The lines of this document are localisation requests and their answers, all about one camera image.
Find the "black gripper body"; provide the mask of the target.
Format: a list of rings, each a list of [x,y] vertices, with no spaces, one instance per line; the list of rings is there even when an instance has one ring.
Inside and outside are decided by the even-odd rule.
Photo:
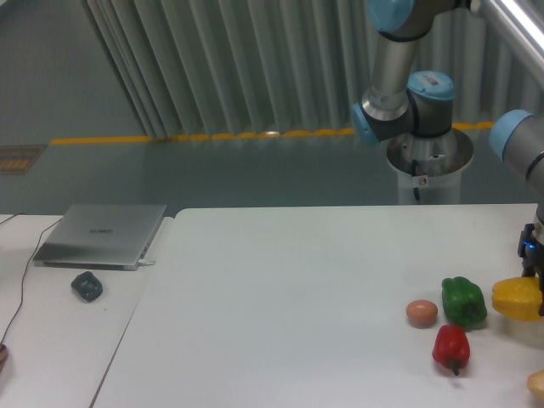
[[[518,242],[518,256],[522,259],[524,272],[543,271],[543,245],[536,239],[534,224],[526,224]]]

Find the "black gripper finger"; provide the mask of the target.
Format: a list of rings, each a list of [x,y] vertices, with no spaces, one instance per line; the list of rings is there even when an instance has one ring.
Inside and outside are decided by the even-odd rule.
[[[522,262],[523,272],[522,276],[524,278],[536,278],[537,279],[537,288],[539,290],[540,303],[538,314],[543,315],[543,272],[539,267],[535,266],[531,262]]]

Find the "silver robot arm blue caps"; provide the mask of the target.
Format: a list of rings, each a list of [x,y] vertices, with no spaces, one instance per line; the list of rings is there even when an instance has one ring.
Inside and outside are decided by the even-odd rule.
[[[445,179],[460,184],[473,158],[473,144],[453,129],[453,81],[437,71],[411,73],[419,40],[437,15],[468,9],[490,23],[543,86],[543,18],[525,1],[368,1],[367,11],[380,37],[371,85],[352,105],[355,132],[367,143],[390,140],[389,165],[397,172],[404,203],[420,203],[422,189],[436,189],[438,202],[458,200],[460,186],[445,193]],[[543,116],[512,110],[490,130],[490,146],[540,196],[535,221],[526,224],[518,242],[522,276],[537,277],[543,317]]]

